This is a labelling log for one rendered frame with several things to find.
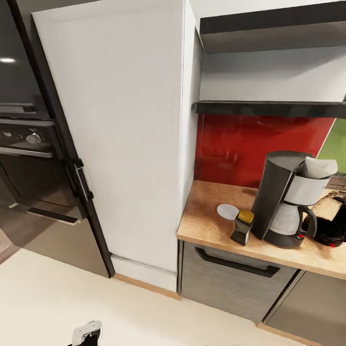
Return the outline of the electric kettle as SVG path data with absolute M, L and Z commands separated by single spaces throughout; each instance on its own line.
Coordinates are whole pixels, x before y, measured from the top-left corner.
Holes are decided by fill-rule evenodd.
M 331 247 L 346 243 L 346 191 L 330 192 L 310 209 L 317 220 L 317 232 L 313 238 L 316 242 Z M 309 216 L 306 215 L 301 229 L 307 231 L 308 224 Z

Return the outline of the bottle of coffee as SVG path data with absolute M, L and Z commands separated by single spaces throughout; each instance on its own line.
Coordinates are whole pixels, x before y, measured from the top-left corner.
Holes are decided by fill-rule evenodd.
M 230 239 L 245 246 L 249 237 L 249 229 L 255 222 L 254 215 L 246 210 L 241 210 L 235 217 L 235 228 L 230 235 Z

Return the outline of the paper coffee filter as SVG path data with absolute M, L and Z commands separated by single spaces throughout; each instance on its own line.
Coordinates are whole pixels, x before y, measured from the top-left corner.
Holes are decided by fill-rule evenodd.
M 309 179 L 320 179 L 337 172 L 338 165 L 336 160 L 319 160 L 306 157 L 302 172 L 302 177 Z

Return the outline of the coffee cup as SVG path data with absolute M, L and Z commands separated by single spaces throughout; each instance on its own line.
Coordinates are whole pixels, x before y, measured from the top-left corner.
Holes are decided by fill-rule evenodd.
M 99 330 L 97 330 L 95 332 L 91 332 L 89 334 L 89 336 L 94 336 L 94 335 L 98 335 L 98 344 L 99 344 L 101 339 L 102 339 L 102 336 L 103 336 L 103 326 Z

